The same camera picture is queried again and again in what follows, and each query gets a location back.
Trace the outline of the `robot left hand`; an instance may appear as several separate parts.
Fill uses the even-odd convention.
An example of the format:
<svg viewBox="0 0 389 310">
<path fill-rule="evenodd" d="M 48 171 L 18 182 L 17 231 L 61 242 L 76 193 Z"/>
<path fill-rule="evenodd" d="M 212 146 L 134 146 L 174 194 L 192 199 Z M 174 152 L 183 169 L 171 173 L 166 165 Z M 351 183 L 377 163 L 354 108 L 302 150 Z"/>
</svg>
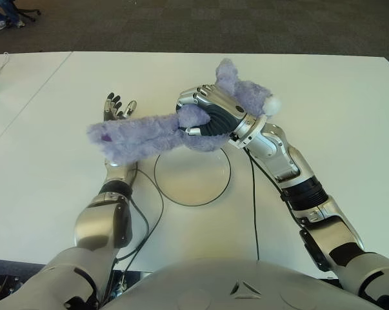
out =
<svg viewBox="0 0 389 310">
<path fill-rule="evenodd" d="M 128 119 L 136 110 L 137 101 L 132 100 L 123 106 L 120 95 L 113 92 L 107 96 L 103 107 L 103 121 Z"/>
</svg>

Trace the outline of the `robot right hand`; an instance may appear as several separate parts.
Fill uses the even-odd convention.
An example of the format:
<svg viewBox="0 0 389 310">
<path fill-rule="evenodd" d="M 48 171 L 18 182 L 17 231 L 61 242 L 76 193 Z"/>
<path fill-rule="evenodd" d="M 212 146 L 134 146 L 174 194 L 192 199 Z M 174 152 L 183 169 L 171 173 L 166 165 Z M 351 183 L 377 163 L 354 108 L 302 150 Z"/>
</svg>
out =
<svg viewBox="0 0 389 310">
<path fill-rule="evenodd" d="M 231 134 L 246 116 L 240 104 L 215 85 L 201 85 L 182 92 L 176 111 L 180 112 L 183 107 L 198 107 L 210 118 L 204 125 L 183 125 L 190 136 Z"/>
</svg>

